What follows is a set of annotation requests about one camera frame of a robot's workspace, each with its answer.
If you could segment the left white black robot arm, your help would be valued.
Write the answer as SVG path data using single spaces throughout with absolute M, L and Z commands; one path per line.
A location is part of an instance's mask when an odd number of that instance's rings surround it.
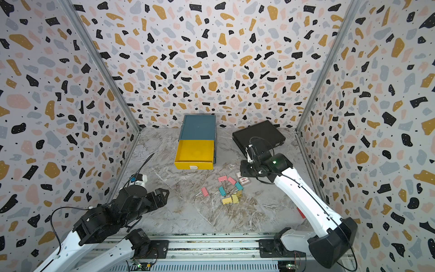
M 105 272 L 118 265 L 153 267 L 166 257 L 167 240 L 152 241 L 136 224 L 146 213 L 167 204 L 169 191 L 158 188 L 148 192 L 140 185 L 122 188 L 111 202 L 87 209 L 58 248 L 36 268 L 38 272 Z M 126 228 L 127 234 L 106 252 L 80 265 L 81 259 L 108 237 Z

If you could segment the yellow top drawer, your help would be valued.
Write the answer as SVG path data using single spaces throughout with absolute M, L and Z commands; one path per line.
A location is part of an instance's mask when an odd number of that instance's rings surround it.
M 174 165 L 178 170 L 213 170 L 214 151 L 211 140 L 180 140 Z

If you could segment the teal binder clip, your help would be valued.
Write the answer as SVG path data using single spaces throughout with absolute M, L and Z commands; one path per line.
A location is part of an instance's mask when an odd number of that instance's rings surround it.
M 238 190 L 243 190 L 243 186 L 242 186 L 239 182 L 237 182 L 237 183 L 235 184 L 235 186 L 236 186 L 236 188 L 237 188 Z
M 221 196 L 223 196 L 223 197 L 225 197 L 227 195 L 227 193 L 225 192 L 223 187 L 219 188 L 219 192 L 220 192 Z

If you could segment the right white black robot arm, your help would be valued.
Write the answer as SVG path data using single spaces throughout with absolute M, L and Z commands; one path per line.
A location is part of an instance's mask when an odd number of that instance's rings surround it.
M 312 227 L 310 231 L 286 227 L 272 240 L 260 242 L 264 257 L 308 253 L 321 266 L 331 269 L 343 255 L 353 251 L 356 222 L 350 217 L 343 218 L 317 196 L 283 154 L 249 155 L 241 161 L 240 172 L 242 177 L 268 178 L 268 183 L 283 191 Z

